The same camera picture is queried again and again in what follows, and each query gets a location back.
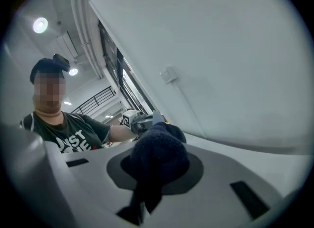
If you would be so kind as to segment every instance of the person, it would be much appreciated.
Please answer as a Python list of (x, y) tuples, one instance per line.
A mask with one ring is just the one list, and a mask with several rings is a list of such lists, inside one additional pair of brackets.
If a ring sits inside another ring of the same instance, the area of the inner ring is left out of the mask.
[(123, 142), (134, 138), (126, 126), (102, 124), (83, 114), (61, 111), (65, 96), (65, 78), (68, 60), (63, 63), (53, 59), (41, 59), (33, 67), (30, 81), (34, 85), (34, 111), (24, 117), (20, 127), (39, 134), (44, 141), (58, 145), (61, 153), (82, 152), (103, 148), (105, 142)]

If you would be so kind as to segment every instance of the white wall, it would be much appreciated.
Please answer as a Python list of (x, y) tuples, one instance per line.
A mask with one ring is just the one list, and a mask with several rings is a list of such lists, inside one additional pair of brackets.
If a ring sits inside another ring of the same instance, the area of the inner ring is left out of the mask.
[(102, 113), (97, 115), (96, 117), (94, 117), (95, 120), (103, 122), (103, 121), (110, 121), (110, 118), (106, 118), (105, 116), (113, 116), (115, 117), (117, 115), (118, 112), (120, 112), (121, 109), (121, 103), (119, 100), (116, 101), (115, 104), (113, 104), (112, 106), (110, 106), (110, 104), (108, 104), (108, 107), (106, 107), (105, 110), (102, 110)]
[(112, 118), (110, 121), (106, 122), (108, 125), (120, 125), (119, 118), (122, 118), (122, 114), (117, 114), (116, 117)]
[[(158, 109), (185, 132), (264, 150), (313, 143), (312, 42), (288, 0), (90, 4)], [(167, 65), (196, 119), (161, 80)]]
[(87, 76), (86, 79), (87, 81), (80, 83), (83, 84), (81, 87), (78, 87), (77, 89), (67, 92), (66, 101), (69, 101), (72, 104), (71, 105), (63, 104), (61, 110), (70, 113), (78, 106), (80, 106), (82, 103), (84, 103), (85, 101), (87, 101), (100, 91), (110, 86), (106, 78), (102, 78), (100, 80), (98, 80), (97, 78), (88, 80), (89, 77)]
[(96, 107), (94, 110), (92, 110), (87, 115), (90, 116), (93, 119), (96, 119), (98, 121), (102, 121), (102, 118), (98, 118), (99, 115), (105, 114), (107, 110), (109, 110), (112, 106), (118, 104), (120, 105), (119, 96), (114, 96), (106, 101), (105, 104), (101, 105), (100, 107)]
[(10, 52), (7, 44), (0, 50), (1, 84), (0, 115), (1, 123), (17, 125), (20, 120), (33, 111), (33, 85), (29, 76), (15, 62), (16, 54)]

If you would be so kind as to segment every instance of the ceiling light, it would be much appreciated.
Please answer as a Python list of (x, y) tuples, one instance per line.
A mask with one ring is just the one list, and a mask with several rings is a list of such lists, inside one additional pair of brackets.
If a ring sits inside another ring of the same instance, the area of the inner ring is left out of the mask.
[(36, 33), (43, 33), (48, 27), (46, 18), (37, 18), (33, 24), (33, 30)]
[(74, 75), (76, 75), (78, 73), (78, 70), (76, 69), (76, 68), (73, 68), (73, 69), (71, 69), (70, 71), (69, 71), (69, 74), (71, 75), (71, 76), (74, 76)]

